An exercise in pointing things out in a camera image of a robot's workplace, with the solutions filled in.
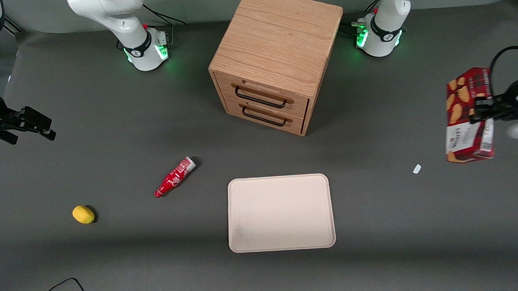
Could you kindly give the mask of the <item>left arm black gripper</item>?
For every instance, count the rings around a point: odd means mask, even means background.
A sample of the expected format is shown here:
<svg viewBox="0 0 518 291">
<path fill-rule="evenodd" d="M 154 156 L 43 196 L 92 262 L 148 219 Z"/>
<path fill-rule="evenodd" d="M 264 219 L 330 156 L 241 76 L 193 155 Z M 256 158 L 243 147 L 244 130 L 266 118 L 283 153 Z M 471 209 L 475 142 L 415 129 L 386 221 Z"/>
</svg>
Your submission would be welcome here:
<svg viewBox="0 0 518 291">
<path fill-rule="evenodd" d="M 507 128 L 508 137 L 518 139 L 518 80 L 511 83 L 503 94 L 496 96 L 496 102 L 503 107 L 501 121 L 516 121 Z M 496 112 L 497 107 L 492 97 L 477 96 L 474 98 L 470 123 L 475 124 L 493 118 Z"/>
</svg>

